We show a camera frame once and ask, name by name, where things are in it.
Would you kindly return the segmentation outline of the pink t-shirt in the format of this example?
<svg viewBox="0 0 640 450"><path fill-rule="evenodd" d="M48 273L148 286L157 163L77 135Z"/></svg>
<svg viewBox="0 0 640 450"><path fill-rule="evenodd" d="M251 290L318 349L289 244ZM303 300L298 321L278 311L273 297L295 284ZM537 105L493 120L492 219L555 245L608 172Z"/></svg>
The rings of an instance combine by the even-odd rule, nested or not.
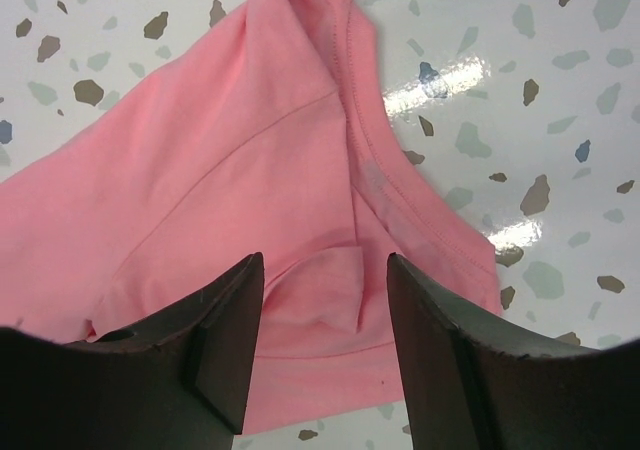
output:
<svg viewBox="0 0 640 450"><path fill-rule="evenodd" d="M265 265L248 434L395 402L390 254L500 309L493 245L390 127L354 0L247 0L1 186L1 321L97 339Z"/></svg>

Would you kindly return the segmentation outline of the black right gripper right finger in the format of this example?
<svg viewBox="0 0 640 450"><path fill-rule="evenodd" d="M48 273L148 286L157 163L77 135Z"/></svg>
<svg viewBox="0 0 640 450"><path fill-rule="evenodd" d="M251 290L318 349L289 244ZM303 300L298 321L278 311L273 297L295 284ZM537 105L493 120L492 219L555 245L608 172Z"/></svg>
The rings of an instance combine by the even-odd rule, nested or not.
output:
<svg viewBox="0 0 640 450"><path fill-rule="evenodd" d="M514 325L409 260L387 261L417 449L635 449L639 344L595 350Z"/></svg>

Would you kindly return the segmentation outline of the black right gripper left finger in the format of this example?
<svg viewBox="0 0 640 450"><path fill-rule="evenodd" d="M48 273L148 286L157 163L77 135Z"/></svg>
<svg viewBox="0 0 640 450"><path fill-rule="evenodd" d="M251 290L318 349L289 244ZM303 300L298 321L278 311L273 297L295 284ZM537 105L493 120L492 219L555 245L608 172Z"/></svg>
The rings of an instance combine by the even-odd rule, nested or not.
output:
<svg viewBox="0 0 640 450"><path fill-rule="evenodd" d="M228 449L241 434L264 291L254 253L95 342L1 331L5 449Z"/></svg>

